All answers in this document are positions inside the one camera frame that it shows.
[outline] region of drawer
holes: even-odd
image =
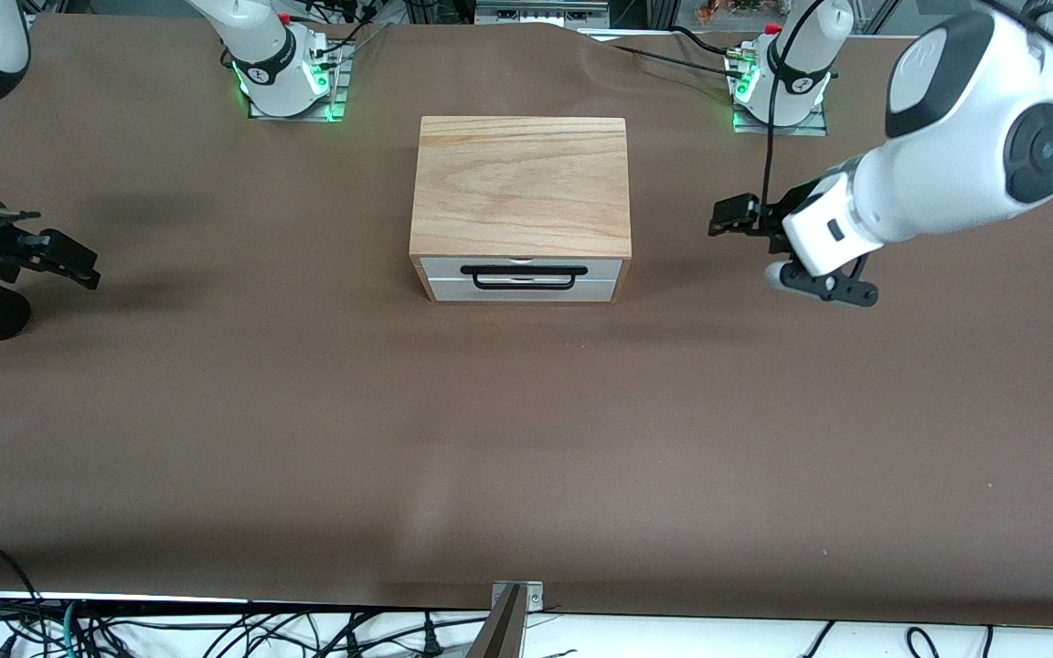
[[[428,279],[465,279],[461,267],[475,265],[497,266],[585,266],[588,274],[580,279],[615,280],[620,275],[620,259],[506,259],[484,257],[421,257],[421,267]]]
[[[439,302],[610,302],[615,280],[579,279],[567,291],[483,291],[472,279],[430,279],[430,287]]]

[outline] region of drawer handle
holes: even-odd
[[[512,265],[463,265],[461,274],[474,279],[474,287],[479,291],[570,291],[576,286],[576,276],[588,274],[585,266],[512,266]],[[509,283],[492,283],[479,276],[568,276],[568,280],[513,280]]]

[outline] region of wood grain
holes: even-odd
[[[423,117],[410,254],[631,258],[622,118]]]

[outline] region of cable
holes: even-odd
[[[715,55],[720,55],[723,57],[726,56],[726,51],[717,48],[717,46],[710,45],[710,43],[706,43],[696,34],[691,33],[689,29],[683,28],[683,26],[680,26],[678,24],[670,26],[669,32],[676,32],[678,34],[686,35],[686,37],[690,38],[690,41],[693,41],[695,45],[697,45],[697,48],[701,48],[702,51],[708,51]]]
[[[485,621],[485,617],[474,617],[474,618],[471,618],[471,620],[435,621],[435,623],[433,624],[433,627],[434,629],[446,629],[446,627],[450,627],[450,626],[460,626],[460,625],[464,625],[464,624],[481,624],[482,621]],[[363,651],[367,651],[370,649],[376,649],[376,646],[379,646],[381,644],[388,644],[388,642],[390,642],[390,641],[400,640],[400,638],[406,637],[406,636],[411,636],[411,634],[421,633],[421,632],[423,632],[423,630],[425,630],[425,629],[419,626],[419,627],[406,630],[406,632],[389,634],[389,636],[378,638],[377,640],[366,641],[362,645],[359,645],[358,649],[360,651],[362,651],[362,652]],[[325,649],[325,651],[326,651],[327,654],[330,654],[331,651],[343,651],[343,647],[342,646],[333,647],[333,645],[329,644],[327,649]]]
[[[241,617],[239,617],[238,621],[234,621],[233,624],[231,624],[230,626],[226,626],[226,629],[223,630],[223,632],[221,634],[219,634],[218,637],[214,638],[213,642],[210,642],[210,646],[205,647],[204,653],[201,654],[201,658],[208,658],[211,651],[213,651],[214,649],[218,649],[218,642],[221,642],[222,638],[225,637],[226,634],[233,633],[234,629],[239,627],[239,625],[245,627],[246,621],[250,620],[251,617],[252,617],[252,615],[242,615]]]
[[[421,655],[424,655],[425,658],[436,658],[438,655],[444,654],[433,625],[433,617],[430,616],[428,610],[425,611],[425,625],[423,627],[425,629],[425,651],[421,651]]]
[[[359,32],[360,29],[362,29],[363,26],[366,25],[366,24],[369,24],[369,22],[366,22],[366,21],[360,21],[360,22],[358,22],[358,24],[356,24],[356,26],[354,26],[354,28],[352,28],[352,32],[347,33],[347,37],[342,38],[342,40],[340,40],[335,45],[327,46],[327,48],[324,48],[322,51],[316,51],[314,53],[314,55],[317,58],[321,58],[322,56],[324,56],[326,54],[335,53],[335,51],[339,51],[340,48],[343,48],[343,45],[345,45],[345,43],[347,43],[349,41],[351,41],[352,38],[354,38],[356,36],[356,33]]]
[[[0,646],[0,658],[11,658],[11,651],[14,649],[17,641],[18,636],[15,634],[13,634],[12,637],[8,637],[7,640],[3,642],[3,645]]]
[[[925,644],[929,646],[929,651],[932,651],[932,658],[940,658],[940,654],[937,654],[937,645],[932,644],[932,637],[929,637],[928,633],[925,633],[922,627],[910,626],[910,629],[905,632],[905,644],[908,646],[908,653],[912,655],[912,658],[925,658],[922,655],[918,654],[916,647],[912,645],[912,636],[918,636],[925,638]]]
[[[819,653],[819,646],[822,646],[823,638],[828,637],[828,633],[831,633],[831,627],[835,625],[835,620],[828,621],[823,624],[823,629],[820,630],[819,634],[815,636],[815,640],[811,642],[811,649],[802,655],[802,658],[815,658],[815,654]]]
[[[75,606],[76,602],[73,600],[63,612],[63,649],[71,658],[76,658],[76,646],[72,645],[72,611]]]
[[[615,17],[613,24],[609,25],[610,29],[618,28],[618,26],[620,26],[620,21],[628,16],[628,12],[632,9],[633,4],[636,4],[636,0],[632,0],[631,3],[628,3],[628,6],[623,8],[623,12],[620,12],[619,16]]]
[[[31,603],[35,610],[35,617],[37,617],[38,624],[42,629],[40,634],[43,637],[43,655],[46,658],[46,656],[51,653],[51,646],[49,641],[47,641],[46,638],[46,623],[45,620],[43,620],[43,610],[38,606],[38,603],[41,602],[43,597],[38,594],[38,591],[35,591],[35,585],[31,584],[29,578],[26,578],[26,572],[22,571],[22,566],[18,565],[16,559],[12,558],[7,551],[0,549],[0,559],[11,566],[11,570],[15,572],[18,579],[21,580],[22,586],[26,587],[26,594],[31,595]]]
[[[786,64],[787,55],[791,53],[791,45],[794,45],[794,38],[797,38],[799,33],[802,32],[801,26],[807,24],[807,19],[811,18],[811,14],[814,14],[816,9],[819,8],[820,4],[826,3],[828,0],[814,0],[813,3],[807,6],[806,11],[802,12],[799,17],[799,22],[797,28],[791,33],[791,37],[787,38],[787,44],[782,46],[781,54],[778,56],[778,62]],[[773,48],[776,45],[777,40],[774,40],[768,48]],[[772,82],[772,87],[770,87],[770,99],[768,107],[766,107],[766,163],[763,170],[761,171],[761,207],[758,212],[759,223],[763,220],[766,208],[770,207],[770,199],[766,198],[770,196],[770,171],[772,171],[774,162],[774,101],[778,99],[778,72],[773,69],[772,76],[770,76],[770,82]]]
[[[986,641],[981,642],[981,658],[990,658],[991,644],[994,644],[994,624],[986,624]]]
[[[327,644],[324,647],[319,650],[318,653],[316,653],[315,658],[326,658],[327,655],[334,653],[334,651],[342,651],[343,647],[336,646],[336,642],[343,640],[343,638],[347,637],[347,634],[356,632],[356,629],[359,629],[361,625],[363,625],[365,621],[372,620],[372,618],[375,618],[379,615],[380,613],[363,613],[363,615],[360,615],[357,618],[356,614],[353,613],[352,616],[349,617],[347,623],[343,624],[343,627],[339,629],[339,632],[336,634],[336,636],[331,638],[331,641],[327,642]],[[360,646],[359,649],[360,651],[366,651],[369,647]]]
[[[706,72],[710,72],[710,73],[716,73],[718,75],[726,76],[726,78],[742,78],[742,74],[740,74],[739,72],[715,69],[714,66],[706,66],[706,65],[702,65],[702,64],[695,64],[693,62],[687,62],[687,61],[684,61],[684,59],[665,58],[664,55],[657,55],[656,53],[649,53],[649,51],[638,51],[638,49],[635,49],[635,48],[628,48],[627,45],[612,45],[612,46],[613,46],[613,48],[617,48],[617,49],[623,51],[625,53],[632,53],[632,54],[635,54],[635,55],[643,55],[644,58],[660,59],[661,61],[664,61],[664,62],[669,62],[669,63],[673,63],[673,64],[680,64],[680,66],[689,66],[689,67],[691,67],[691,69],[699,69],[699,71],[706,71]]]
[[[276,624],[275,627],[273,627],[273,629],[266,629],[266,633],[261,634],[258,638],[255,638],[255,641],[250,642],[250,644],[246,644],[246,655],[254,654],[254,650],[258,649],[258,646],[260,644],[262,644],[262,642],[264,642],[264,641],[271,641],[273,638],[275,640],[287,641],[287,642],[292,642],[292,644],[295,644],[297,646],[302,646],[303,650],[304,650],[303,651],[304,655],[306,655],[306,651],[319,651],[319,640],[318,640],[319,636],[318,636],[318,634],[316,635],[316,644],[314,646],[311,646],[311,645],[306,644],[306,642],[304,642],[304,641],[297,640],[294,637],[285,636],[284,634],[280,633],[280,630],[283,626],[292,623],[292,621],[294,621],[294,620],[298,620],[298,618],[300,618],[300,617],[306,617],[306,618],[309,618],[309,621],[311,621],[311,613],[313,613],[313,612],[314,612],[314,610],[309,610],[305,613],[296,613],[295,615],[292,615],[292,616],[287,617],[286,620],[280,621],[280,623]],[[313,621],[313,624],[311,624],[311,627],[313,627],[313,630],[315,629],[314,621]]]
[[[929,637],[928,633],[919,626],[910,626],[907,632],[905,632],[905,644],[908,646],[908,653],[912,655],[912,658],[925,658],[916,651],[916,646],[912,644],[912,637],[920,636],[925,640],[925,644],[929,646],[929,651],[932,651],[932,658],[940,658],[940,654],[937,654],[937,645],[932,644],[932,637]],[[986,625],[986,640],[981,642],[981,658],[990,658],[990,645],[994,644],[994,625]]]
[[[1021,16],[1019,12],[1011,9],[1006,4],[999,3],[998,0],[978,0],[978,3],[986,4],[988,8],[994,9],[995,13],[1001,14],[1004,17],[1010,18],[1010,20],[1022,25],[1022,29],[1033,32],[1053,44],[1053,33],[1046,29],[1045,26],[1037,24],[1032,20],[1032,18]]]

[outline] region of black cable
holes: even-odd
[[[286,634],[280,633],[283,626],[293,623],[293,621],[298,620],[298,618],[300,617],[306,617],[309,618],[309,620],[311,620],[311,614],[313,612],[314,610],[309,610],[307,612],[304,613],[296,613],[295,615],[287,617],[286,620],[280,621],[280,623],[276,624],[274,627],[266,629],[265,633],[261,634],[258,638],[255,638],[255,640],[251,642],[251,644],[246,644],[246,655],[254,654],[254,651],[258,649],[258,646],[262,644],[262,642],[271,640],[287,641],[290,642],[290,644],[294,644],[296,646],[302,646],[304,649],[303,653],[304,655],[306,655],[306,651],[319,651],[318,634],[316,635],[316,644],[314,646],[311,646],[306,644],[306,642],[304,641],[297,640],[297,638],[290,637]],[[315,629],[314,621],[313,624],[311,624],[311,627]]]
[[[14,649],[17,641],[18,636],[15,634],[13,634],[12,637],[8,637],[7,640],[3,642],[3,645],[0,646],[0,658],[11,658],[11,651]]]
[[[103,617],[100,617],[99,615],[96,615],[96,613],[93,613],[92,621],[95,621],[96,624],[100,625],[101,636],[104,636],[104,640],[107,641],[108,644],[112,645],[114,650],[116,650],[116,653],[118,655],[130,655],[128,646],[124,644],[124,641],[121,640],[121,637],[118,636],[118,634],[113,632],[112,627],[108,627],[108,625],[104,623]],[[92,624],[87,625],[87,630],[88,633],[93,632]]]
[[[929,637],[929,634],[925,633],[922,627],[910,626],[910,629],[905,632],[905,644],[908,646],[908,653],[912,655],[912,658],[925,658],[923,655],[918,654],[916,646],[912,645],[912,636],[920,636],[925,638],[925,644],[929,646],[929,651],[932,651],[932,658],[940,658],[940,654],[937,654],[937,645],[932,644],[932,637]]]
[[[255,630],[256,629],[263,629],[269,621],[274,620],[274,618],[276,618],[276,617],[280,617],[280,615],[278,613],[276,613],[275,615],[266,615],[266,616],[264,616],[262,618],[262,620],[255,621],[254,624],[252,624],[250,626],[246,626],[245,630],[243,630],[243,632],[241,634],[238,634],[238,636],[235,636],[234,640],[231,640],[229,642],[229,644],[225,645],[225,649],[222,649],[220,651],[220,653],[218,653],[218,655],[216,655],[216,657],[214,657],[214,658],[222,658],[223,655],[225,655],[226,653],[229,653],[229,651],[231,649],[234,649],[234,645],[238,644],[238,642],[241,641],[241,640],[246,640],[246,655],[250,655],[251,654],[251,650],[252,650],[252,639],[253,639],[252,636],[253,636]],[[271,636],[271,629],[266,629],[266,636],[267,637]],[[213,650],[213,646],[216,646],[217,644],[218,644],[217,642],[214,642],[214,644],[211,645],[211,650]],[[205,651],[205,654],[202,655],[202,658],[207,657],[207,655],[210,655],[210,650]]]
[[[234,629],[239,627],[239,625],[244,626],[246,624],[246,620],[250,620],[251,617],[252,615],[247,613],[246,615],[242,615],[241,617],[239,617],[239,620],[234,621],[234,623],[231,624],[230,626],[225,626],[225,630],[223,630],[223,632],[219,634],[218,637],[214,638],[213,642],[210,642],[210,646],[205,647],[204,653],[201,654],[201,658],[208,658],[211,651],[213,651],[214,649],[218,649],[218,642],[221,642],[222,638],[225,637],[226,634],[233,633]]]
[[[446,627],[450,627],[450,626],[460,626],[460,625],[464,625],[464,624],[481,624],[481,622],[484,621],[484,620],[485,620],[485,617],[474,617],[471,620],[435,621],[435,623],[433,624],[433,627],[434,629],[446,629]],[[370,649],[376,649],[376,646],[379,646],[381,644],[388,644],[388,642],[390,642],[390,641],[400,640],[400,638],[406,637],[406,636],[411,636],[411,634],[421,633],[421,632],[423,632],[423,630],[425,630],[425,629],[419,626],[419,627],[415,627],[415,629],[409,629],[409,630],[406,630],[406,632],[389,634],[389,636],[381,637],[381,638],[379,638],[379,640],[366,641],[362,645],[359,645],[358,649],[360,651],[369,651]],[[327,646],[329,646],[327,651],[330,653],[331,653],[331,651],[343,651],[342,646],[335,646],[335,647],[333,647],[331,645],[327,645]]]
[[[352,616],[347,618],[347,623],[343,624],[343,627],[339,629],[339,632],[336,634],[336,636],[331,638],[331,641],[327,642],[327,644],[324,647],[318,651],[318,653],[315,655],[315,658],[326,658],[327,655],[335,653],[335,651],[342,651],[343,647],[336,646],[338,641],[343,640],[343,638],[347,637],[347,634],[356,632],[356,629],[359,629],[361,625],[366,623],[366,621],[373,620],[373,618],[376,618],[379,615],[380,613],[363,613],[363,615],[357,617],[356,614],[353,613]],[[366,651],[367,649],[369,649],[367,646],[360,647],[360,650],[362,651]]]
[[[615,20],[612,21],[612,24],[609,25],[609,29],[617,28],[617,26],[620,26],[620,21],[623,20],[623,17],[628,16],[628,13],[632,9],[633,4],[636,4],[636,0],[631,0],[631,3],[628,3],[627,7],[623,8],[623,12],[620,12],[619,16],[615,17]]]
[[[678,24],[670,26],[669,32],[676,32],[678,34],[686,35],[686,37],[690,38],[690,41],[693,41],[695,43],[695,45],[697,45],[697,48],[701,48],[702,51],[708,51],[708,52],[713,53],[715,55],[720,55],[720,56],[723,56],[723,57],[726,56],[726,51],[724,49],[717,48],[717,46],[715,46],[715,45],[710,45],[710,43],[706,43],[696,34],[691,33],[689,29],[683,28],[683,26],[680,26]]]
[[[72,637],[76,640],[76,655],[80,658],[103,658],[96,642],[88,640],[88,634],[84,633],[84,629],[75,617],[72,617]]]
[[[635,55],[643,55],[644,58],[660,59],[663,62],[669,62],[669,63],[673,63],[673,64],[680,64],[680,66],[689,66],[689,67],[691,67],[691,69],[699,69],[699,71],[706,71],[706,72],[710,72],[710,73],[716,73],[717,75],[723,75],[723,76],[726,76],[726,78],[742,78],[742,74],[740,74],[739,72],[715,69],[714,66],[706,66],[706,65],[702,65],[702,64],[695,64],[693,62],[687,62],[687,61],[684,61],[684,59],[665,58],[664,55],[657,55],[656,53],[649,53],[649,51],[638,51],[638,49],[635,49],[635,48],[628,48],[627,45],[612,45],[612,46],[613,46],[613,48],[617,48],[617,49],[623,51],[625,53],[632,53],[632,54],[635,54]]]
[[[311,637],[315,638],[315,645],[319,646],[322,643],[319,641],[319,629],[315,625],[315,618],[309,615],[309,625],[311,626]]]
[[[421,651],[421,654],[425,658],[436,658],[438,655],[444,654],[441,649],[441,642],[438,641],[438,634],[436,634],[436,629],[433,625],[433,617],[430,616],[430,612],[425,611],[425,651]]]
[[[811,14],[814,14],[816,9],[819,8],[820,4],[823,4],[827,0],[814,0],[813,3],[808,5],[807,11],[803,11],[799,17],[799,22],[797,22],[798,29],[791,33],[791,37],[787,38],[787,44],[782,46],[782,51],[778,56],[778,62],[786,64],[787,55],[791,53],[791,45],[794,45],[794,38],[797,38],[799,33],[802,32],[801,26],[807,24],[807,19],[811,18]],[[774,48],[778,40],[774,40],[768,48]],[[768,52],[766,55],[770,59],[772,54]],[[770,99],[768,107],[766,107],[766,162],[763,170],[761,171],[761,208],[758,212],[759,224],[763,220],[766,208],[770,205],[770,199],[766,198],[770,196],[770,171],[772,171],[774,162],[774,101],[778,99],[778,72],[774,72],[772,67],[772,76],[770,76],[770,82],[772,82],[772,87],[770,87]]]
[[[31,595],[31,603],[35,609],[35,617],[38,618],[38,624],[42,629],[40,634],[43,637],[43,655],[46,657],[51,653],[51,642],[46,638],[46,621],[45,618],[43,618],[43,609],[38,604],[41,602],[43,597],[38,594],[35,585],[31,584],[31,579],[26,578],[26,572],[22,571],[22,566],[18,565],[16,559],[12,558],[7,551],[0,549],[0,559],[11,566],[11,570],[15,572],[18,579],[21,580],[22,586],[26,587],[26,594]]]
[[[306,9],[309,15],[311,13],[311,9],[319,12],[319,17],[322,17],[322,21],[325,22],[325,24],[331,24],[331,18],[327,17],[327,14],[323,12],[324,9],[329,8],[326,7],[326,5],[316,4],[314,0],[306,0],[305,3],[303,3],[303,7]]]
[[[932,651],[932,658],[940,658],[940,654],[937,654],[937,645],[933,644],[932,637],[929,637],[928,633],[919,626],[910,626],[910,629],[905,632],[905,644],[908,646],[908,653],[910,653],[912,658],[927,658],[920,655],[916,651],[916,645],[912,642],[912,637],[920,636],[925,640],[925,644],[929,646],[929,651]],[[986,640],[981,642],[981,658],[990,658],[990,645],[994,644],[994,625],[986,625]]]
[[[104,624],[113,626],[138,626],[141,629],[155,629],[158,632],[221,632],[230,630],[230,624],[155,624],[151,621],[137,620],[104,620]]]
[[[994,644],[994,624],[986,624],[986,641],[981,642],[981,658],[990,658],[991,644]]]
[[[835,620],[828,621],[823,624],[823,629],[820,630],[819,634],[815,636],[815,640],[811,642],[811,649],[802,655],[802,658],[815,658],[815,654],[819,654],[819,646],[822,646],[823,638],[828,637],[828,633],[831,633],[831,627],[835,625]]]
[[[335,53],[335,51],[339,51],[340,48],[343,48],[343,45],[346,45],[346,43],[349,41],[351,41],[352,38],[354,38],[356,36],[356,33],[359,32],[360,29],[362,29],[363,26],[366,25],[366,24],[369,24],[367,21],[360,21],[360,22],[358,22],[358,24],[356,24],[356,26],[354,26],[354,28],[352,28],[352,32],[347,33],[347,37],[342,38],[342,40],[339,40],[339,42],[336,43],[335,45],[327,46],[327,48],[324,48],[322,51],[316,51],[314,53],[314,55],[317,58],[321,58],[322,56],[324,56],[326,54]]]
[[[978,0],[978,3],[986,4],[990,9],[994,9],[994,12],[1001,14],[1004,17],[1010,18],[1010,20],[1015,21],[1019,25],[1022,25],[1022,29],[1033,32],[1053,44],[1053,33],[1046,29],[1045,26],[1041,26],[1031,20],[1031,18],[1021,16],[1021,13],[1011,9],[1006,4],[999,3],[998,0]]]

